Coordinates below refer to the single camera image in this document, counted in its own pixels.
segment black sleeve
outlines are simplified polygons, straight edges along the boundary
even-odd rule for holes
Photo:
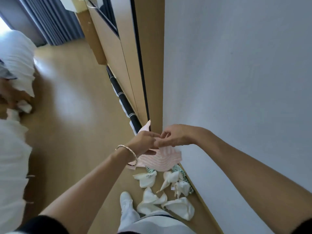
[[[69,234],[59,221],[44,215],[32,218],[16,231],[27,234]]]
[[[312,218],[306,220],[297,227],[292,234],[312,233]]]

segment curtain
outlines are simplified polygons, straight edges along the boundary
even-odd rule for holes
[[[20,0],[50,45],[61,45],[84,38],[74,12],[64,8],[60,0]]]

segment pink striped cloth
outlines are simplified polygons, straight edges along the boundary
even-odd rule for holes
[[[140,129],[140,131],[142,130],[149,131],[150,124],[151,121],[148,121],[146,125]],[[149,167],[158,172],[166,172],[170,170],[174,165],[182,161],[181,151],[176,150],[172,146],[167,146],[153,150],[156,151],[156,155],[143,154],[140,157],[138,157],[137,167]],[[127,168],[135,169],[135,167],[133,166],[127,166]]]

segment forearm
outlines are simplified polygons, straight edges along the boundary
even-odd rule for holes
[[[248,204],[276,233],[289,233],[312,217],[312,194],[260,161],[197,129],[201,147],[232,181]]]
[[[78,183],[53,201],[41,215],[61,222],[70,234],[87,233],[108,193],[133,156],[119,148]]]

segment white sneaker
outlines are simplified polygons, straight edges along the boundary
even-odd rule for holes
[[[121,193],[120,195],[121,213],[126,211],[128,208],[133,209],[132,202],[133,200],[128,192],[124,191],[123,193]]]

